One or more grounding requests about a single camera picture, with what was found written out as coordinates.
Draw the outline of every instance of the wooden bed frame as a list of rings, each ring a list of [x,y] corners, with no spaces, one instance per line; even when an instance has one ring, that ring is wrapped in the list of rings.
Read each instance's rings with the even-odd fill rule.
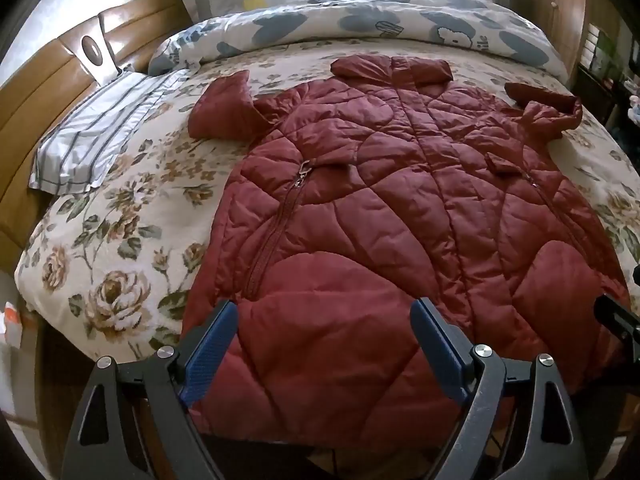
[[[13,275],[52,200],[28,187],[40,138],[119,69],[132,64],[146,72],[158,45],[192,24],[182,0],[133,0],[49,41],[0,88],[0,270]],[[40,438],[47,466],[59,477],[66,437],[93,362],[39,316],[24,320],[24,329],[36,331],[37,337]]]
[[[49,41],[0,88],[0,270],[14,273],[51,200],[28,188],[43,134],[118,68],[146,72],[158,45],[190,25],[182,0],[133,0]]]

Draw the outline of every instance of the zipper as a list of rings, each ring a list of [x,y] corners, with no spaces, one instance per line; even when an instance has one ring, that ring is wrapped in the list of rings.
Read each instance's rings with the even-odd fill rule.
[[[273,226],[269,230],[268,234],[265,236],[264,243],[258,250],[256,257],[254,258],[254,264],[252,265],[251,270],[249,271],[249,277],[246,280],[246,286],[244,287],[244,297],[248,298],[249,300],[251,298],[254,298],[258,292],[260,282],[262,281],[264,272],[267,269],[267,264],[271,259],[271,255],[278,245],[278,241],[284,233],[287,224],[289,223],[289,219],[296,209],[298,197],[300,196],[300,192],[302,192],[302,188],[305,185],[306,178],[312,171],[313,166],[311,165],[310,161],[305,160],[300,165],[298,174],[296,175],[296,179],[289,187],[289,190],[287,191],[282,204],[280,204],[280,207],[278,208],[275,222],[273,223]]]
[[[542,198],[546,206],[549,208],[549,211],[551,211],[556,216],[556,218],[562,223],[562,225],[564,225],[564,227],[567,230],[567,233],[569,234],[569,238],[571,238],[572,242],[574,243],[574,247],[578,251],[580,251],[580,254],[584,257],[585,261],[587,261],[588,263],[587,255],[585,254],[582,248],[582,245],[578,241],[578,238],[575,237],[574,232],[571,230],[569,225],[564,221],[564,219],[562,218],[562,215],[560,214],[560,212],[558,211],[554,203],[551,200],[549,200],[546,194],[542,191],[540,184],[538,184],[535,181],[535,179],[526,171],[520,170],[520,173],[522,174],[524,179],[527,180],[533,186],[533,188],[538,192],[538,194],[540,195],[540,198]]]

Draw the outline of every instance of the yellow object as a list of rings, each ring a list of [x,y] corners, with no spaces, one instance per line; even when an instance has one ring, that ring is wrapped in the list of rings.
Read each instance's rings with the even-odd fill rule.
[[[245,0],[243,3],[244,10],[263,9],[267,6],[266,0]]]

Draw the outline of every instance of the bed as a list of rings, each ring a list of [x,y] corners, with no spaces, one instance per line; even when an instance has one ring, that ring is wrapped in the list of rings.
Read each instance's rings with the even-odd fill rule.
[[[438,7],[428,10],[434,20],[414,23],[425,7]],[[440,22],[445,7],[449,18]],[[179,0],[137,0],[101,13],[44,46],[0,89],[1,268],[15,271],[27,305],[92,360],[108,354],[129,362],[175,344],[211,219],[231,169],[247,150],[240,142],[188,136],[189,112],[208,85],[249,70],[251,94],[271,94],[328,77],[333,60],[364,52],[445,59],[456,80],[507,102],[507,81],[567,92],[561,82],[566,71],[542,32],[495,7],[480,0],[313,0],[222,18],[211,11],[191,27]],[[284,33],[269,26],[300,14],[302,23],[285,26]],[[468,14],[475,21],[460,17]],[[348,26],[340,27],[344,18]],[[473,23],[473,33],[447,27],[457,20]],[[527,52],[544,50],[545,59],[531,60],[509,50],[508,42],[492,40],[497,31],[514,34],[518,28],[534,46]],[[85,36],[102,64],[82,48]],[[189,72],[133,133],[100,187],[55,200],[28,189],[41,136],[116,66],[129,63],[142,72],[148,66],[150,72]],[[586,110],[581,126],[550,150],[602,220],[639,313],[640,288],[632,274],[640,260],[640,177]]]

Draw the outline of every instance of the pillow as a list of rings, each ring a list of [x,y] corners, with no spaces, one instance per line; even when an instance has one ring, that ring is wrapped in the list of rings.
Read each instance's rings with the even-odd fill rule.
[[[40,141],[29,187],[63,195],[100,186],[132,134],[187,74],[149,77],[125,70],[80,101]]]

